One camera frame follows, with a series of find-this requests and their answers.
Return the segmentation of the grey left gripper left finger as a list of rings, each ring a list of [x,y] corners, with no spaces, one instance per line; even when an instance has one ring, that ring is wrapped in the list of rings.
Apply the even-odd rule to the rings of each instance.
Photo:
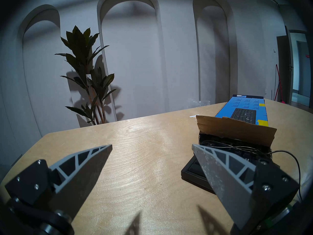
[[[112,151],[103,145],[72,153],[48,167],[39,159],[5,185],[11,198],[35,209],[61,210],[72,219],[95,186]]]

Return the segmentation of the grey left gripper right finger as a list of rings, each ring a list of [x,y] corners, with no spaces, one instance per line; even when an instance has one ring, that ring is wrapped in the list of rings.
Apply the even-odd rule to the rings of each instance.
[[[268,218],[282,212],[296,196],[300,185],[271,160],[253,162],[229,152],[193,144],[205,177],[234,221],[232,230],[268,228]]]

